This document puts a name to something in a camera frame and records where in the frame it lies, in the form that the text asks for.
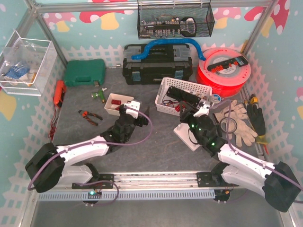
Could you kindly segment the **white peg board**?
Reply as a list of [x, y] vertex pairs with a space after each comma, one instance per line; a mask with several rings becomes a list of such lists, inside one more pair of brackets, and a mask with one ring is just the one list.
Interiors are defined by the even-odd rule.
[[187, 124], [181, 123], [173, 131], [192, 151], [200, 147]]

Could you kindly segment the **large red spring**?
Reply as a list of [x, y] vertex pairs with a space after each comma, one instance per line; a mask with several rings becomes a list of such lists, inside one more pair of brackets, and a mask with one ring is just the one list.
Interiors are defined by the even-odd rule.
[[179, 113], [179, 112], [180, 112], [180, 106], [179, 106], [179, 105], [176, 106], [176, 107], [175, 107], [175, 110], [176, 110], [177, 113]]

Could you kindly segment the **orange black pliers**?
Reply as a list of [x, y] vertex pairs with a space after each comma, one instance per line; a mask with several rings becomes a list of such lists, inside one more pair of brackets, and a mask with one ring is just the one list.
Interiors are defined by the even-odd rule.
[[83, 111], [83, 110], [79, 110], [78, 113], [84, 118], [86, 119], [90, 124], [94, 125], [94, 126], [98, 126], [98, 123], [93, 121], [91, 117], [97, 118], [100, 121], [103, 120], [103, 118], [95, 113], [91, 113], [89, 111]]

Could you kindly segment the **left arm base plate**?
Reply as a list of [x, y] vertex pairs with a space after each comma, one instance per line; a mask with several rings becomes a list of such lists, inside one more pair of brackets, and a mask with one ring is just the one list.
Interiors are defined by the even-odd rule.
[[112, 182], [114, 181], [114, 174], [99, 174], [92, 176], [86, 183], [73, 183], [72, 189], [113, 189]]

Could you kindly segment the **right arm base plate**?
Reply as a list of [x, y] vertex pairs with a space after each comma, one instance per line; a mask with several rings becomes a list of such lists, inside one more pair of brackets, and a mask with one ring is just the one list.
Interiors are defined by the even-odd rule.
[[196, 173], [196, 180], [199, 188], [220, 186], [220, 184], [213, 179], [211, 172]]

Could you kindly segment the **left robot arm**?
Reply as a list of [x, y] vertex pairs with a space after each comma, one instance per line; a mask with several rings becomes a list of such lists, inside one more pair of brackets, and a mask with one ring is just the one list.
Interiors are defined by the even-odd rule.
[[31, 180], [27, 189], [43, 193], [61, 180], [73, 183], [73, 179], [78, 179], [80, 181], [73, 184], [81, 188], [98, 182], [99, 173], [91, 164], [86, 164], [90, 171], [85, 176], [67, 169], [90, 158], [109, 155], [121, 147], [131, 146], [129, 140], [136, 127], [152, 126], [149, 108], [142, 113], [140, 105], [137, 101], [120, 105], [120, 115], [114, 125], [90, 140], [71, 145], [44, 144], [25, 166]]

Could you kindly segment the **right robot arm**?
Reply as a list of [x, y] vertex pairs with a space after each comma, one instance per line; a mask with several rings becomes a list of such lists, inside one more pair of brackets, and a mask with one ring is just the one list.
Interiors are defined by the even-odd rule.
[[190, 144], [201, 146], [219, 160], [213, 169], [215, 183], [235, 184], [253, 191], [280, 212], [287, 212], [303, 190], [290, 166], [258, 159], [236, 147], [217, 133], [217, 127], [207, 114], [190, 103], [179, 104], [180, 122], [190, 132]]

